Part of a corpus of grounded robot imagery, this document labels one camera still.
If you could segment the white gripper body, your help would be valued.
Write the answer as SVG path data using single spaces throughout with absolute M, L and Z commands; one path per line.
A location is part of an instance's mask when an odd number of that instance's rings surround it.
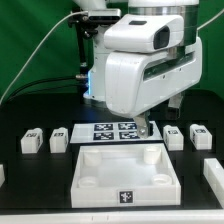
M 112 52 L 105 67 L 107 108 L 118 116 L 133 118 L 199 82 L 202 74 L 202 42 L 186 47 L 193 58 L 167 72 L 147 79 L 144 71 L 165 59 L 166 51 L 153 55 Z

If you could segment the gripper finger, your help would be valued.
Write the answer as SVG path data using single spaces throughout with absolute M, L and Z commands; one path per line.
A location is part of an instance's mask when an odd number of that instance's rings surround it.
M 144 112 L 134 118 L 137 126 L 137 134 L 140 138 L 148 138 L 150 134 L 150 122 L 148 113 Z
M 178 93 L 169 99 L 166 111 L 166 117 L 169 120 L 176 120 L 180 117 L 183 99 L 184 95 L 182 93 Z

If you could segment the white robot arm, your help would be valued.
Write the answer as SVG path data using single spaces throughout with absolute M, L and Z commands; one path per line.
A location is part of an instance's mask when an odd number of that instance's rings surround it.
M 197 35 L 199 0 L 73 0 L 93 38 L 94 63 L 84 98 L 132 118 L 141 138 L 151 134 L 150 109 L 181 104 L 202 74 Z

